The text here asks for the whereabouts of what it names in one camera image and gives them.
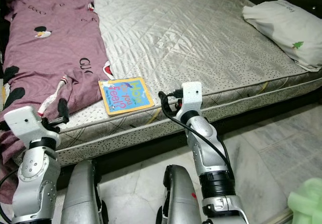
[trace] green plastic bag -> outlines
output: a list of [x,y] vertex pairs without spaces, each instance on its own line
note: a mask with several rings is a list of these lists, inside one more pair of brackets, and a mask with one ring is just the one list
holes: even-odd
[[290,193],[287,203],[293,211],[292,224],[322,224],[322,179],[305,181]]

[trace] yellow book border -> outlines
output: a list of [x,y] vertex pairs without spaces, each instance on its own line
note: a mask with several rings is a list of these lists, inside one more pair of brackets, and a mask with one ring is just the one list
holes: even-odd
[[108,82],[108,84],[113,84],[113,83],[120,83],[120,82],[132,82],[132,81],[137,81],[137,80],[139,80],[141,82],[141,84],[142,84],[142,86],[144,88],[144,91],[145,91],[145,95],[146,95],[147,99],[149,100],[150,104],[145,105],[145,106],[135,107],[135,108],[132,108],[132,109],[119,110],[119,111],[116,111],[116,112],[110,112],[110,108],[109,108],[109,106],[107,104],[107,101],[106,101],[106,95],[105,95],[105,92],[104,92],[104,89],[103,89],[103,82],[106,82],[106,81],[99,81],[99,86],[100,86],[100,90],[101,90],[101,93],[102,93],[102,96],[103,96],[105,109],[106,109],[108,115],[117,115],[117,114],[126,113],[126,112],[133,112],[133,111],[142,110],[142,109],[154,106],[153,99],[150,96],[150,93],[149,93],[149,91],[148,91],[148,89],[146,87],[145,81],[144,81],[144,79],[142,77],[118,79],[118,80],[108,80],[107,82]]

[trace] white pillow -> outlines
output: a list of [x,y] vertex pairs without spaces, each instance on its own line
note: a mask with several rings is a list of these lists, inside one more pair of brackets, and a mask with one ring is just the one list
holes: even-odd
[[284,0],[244,7],[244,19],[308,71],[322,68],[322,20]]

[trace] colorful book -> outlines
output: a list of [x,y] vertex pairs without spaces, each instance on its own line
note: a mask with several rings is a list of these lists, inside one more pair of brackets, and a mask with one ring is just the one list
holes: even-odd
[[145,109],[154,102],[141,77],[99,81],[108,115]]

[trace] mattress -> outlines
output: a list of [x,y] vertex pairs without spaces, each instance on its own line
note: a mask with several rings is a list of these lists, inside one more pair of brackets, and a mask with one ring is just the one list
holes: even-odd
[[60,163],[70,165],[182,130],[157,93],[201,81],[202,112],[215,121],[306,94],[306,72],[242,18],[247,0],[94,0],[115,78],[143,77],[155,106],[109,117],[102,101],[61,125]]

